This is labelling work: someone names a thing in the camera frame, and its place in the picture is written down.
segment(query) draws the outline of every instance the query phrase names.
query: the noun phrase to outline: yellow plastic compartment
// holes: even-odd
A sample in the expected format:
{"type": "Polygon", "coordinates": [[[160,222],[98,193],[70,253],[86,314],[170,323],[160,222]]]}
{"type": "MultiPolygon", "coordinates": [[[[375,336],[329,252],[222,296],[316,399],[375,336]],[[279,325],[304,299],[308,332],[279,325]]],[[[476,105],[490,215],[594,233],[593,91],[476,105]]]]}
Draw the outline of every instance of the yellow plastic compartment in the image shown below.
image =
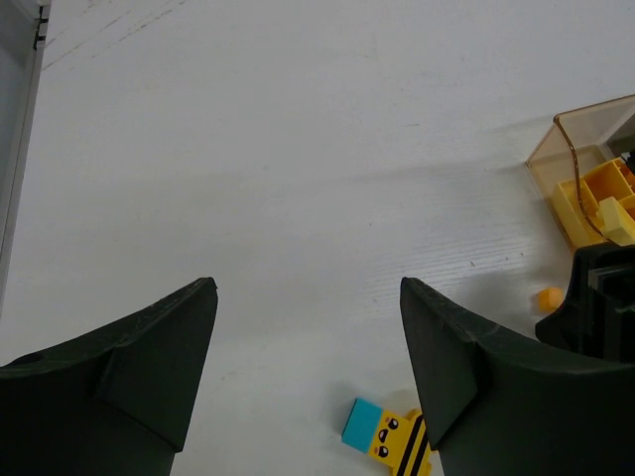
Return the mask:
{"type": "Polygon", "coordinates": [[[527,166],[575,250],[602,243],[635,243],[635,176],[619,159],[635,150],[635,95],[557,114],[527,166]],[[573,155],[584,209],[577,203],[573,155]]]}

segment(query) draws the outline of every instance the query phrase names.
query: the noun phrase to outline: table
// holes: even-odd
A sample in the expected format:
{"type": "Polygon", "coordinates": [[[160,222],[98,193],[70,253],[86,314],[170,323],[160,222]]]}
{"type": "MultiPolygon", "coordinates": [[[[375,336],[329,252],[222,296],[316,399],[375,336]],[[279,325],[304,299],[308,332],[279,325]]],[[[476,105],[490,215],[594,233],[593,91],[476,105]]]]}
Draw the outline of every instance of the table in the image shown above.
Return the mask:
{"type": "Polygon", "coordinates": [[[555,113],[633,92],[633,19],[626,0],[58,0],[2,363],[214,276],[173,474],[386,474],[339,432],[356,396],[418,404],[400,279],[533,334],[571,256],[524,161],[555,113]]]}

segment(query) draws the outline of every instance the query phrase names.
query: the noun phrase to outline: white table surface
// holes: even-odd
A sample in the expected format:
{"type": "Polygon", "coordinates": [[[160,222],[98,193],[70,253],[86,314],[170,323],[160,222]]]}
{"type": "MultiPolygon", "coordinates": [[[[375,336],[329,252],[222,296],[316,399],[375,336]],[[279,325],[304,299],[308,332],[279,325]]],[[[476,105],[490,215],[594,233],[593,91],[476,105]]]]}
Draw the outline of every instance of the white table surface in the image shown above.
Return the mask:
{"type": "Polygon", "coordinates": [[[400,279],[532,335],[570,257],[523,163],[634,92],[632,9],[56,0],[2,363],[214,276],[173,474],[386,474],[339,432],[356,396],[417,404],[400,279]]]}

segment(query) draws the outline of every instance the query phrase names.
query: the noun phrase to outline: cartoon face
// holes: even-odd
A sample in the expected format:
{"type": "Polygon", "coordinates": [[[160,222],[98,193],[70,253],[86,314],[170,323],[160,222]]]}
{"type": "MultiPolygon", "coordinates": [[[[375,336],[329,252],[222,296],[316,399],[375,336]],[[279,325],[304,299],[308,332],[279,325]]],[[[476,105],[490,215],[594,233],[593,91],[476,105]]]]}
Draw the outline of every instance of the cartoon face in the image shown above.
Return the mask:
{"type": "Polygon", "coordinates": [[[410,422],[384,410],[379,419],[368,453],[378,461],[393,466],[404,452],[410,422]]]}

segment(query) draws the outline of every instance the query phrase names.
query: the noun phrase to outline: black stripe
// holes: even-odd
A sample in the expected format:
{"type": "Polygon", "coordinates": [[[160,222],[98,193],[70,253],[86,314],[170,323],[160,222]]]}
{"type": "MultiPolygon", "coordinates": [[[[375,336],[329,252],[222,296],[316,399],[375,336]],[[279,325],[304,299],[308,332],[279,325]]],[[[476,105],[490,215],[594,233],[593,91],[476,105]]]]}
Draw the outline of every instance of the black stripe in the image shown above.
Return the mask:
{"type": "Polygon", "coordinates": [[[415,441],[417,441],[419,428],[421,428],[421,423],[423,421],[424,421],[424,416],[419,415],[417,419],[415,420],[415,424],[413,424],[413,430],[410,433],[410,439],[408,440],[408,444],[406,445],[406,451],[404,451],[404,457],[401,458],[401,464],[399,465],[399,471],[397,471],[397,476],[404,476],[404,474],[406,474],[406,466],[408,466],[408,460],[410,459],[410,454],[413,452],[413,448],[415,447],[415,441]]]}
{"type": "Polygon", "coordinates": [[[413,465],[413,470],[410,472],[410,476],[417,476],[419,474],[419,468],[421,467],[421,463],[424,461],[426,448],[428,448],[427,431],[424,433],[424,439],[421,440],[421,446],[419,447],[419,451],[417,451],[417,458],[415,459],[415,464],[413,465]]]}

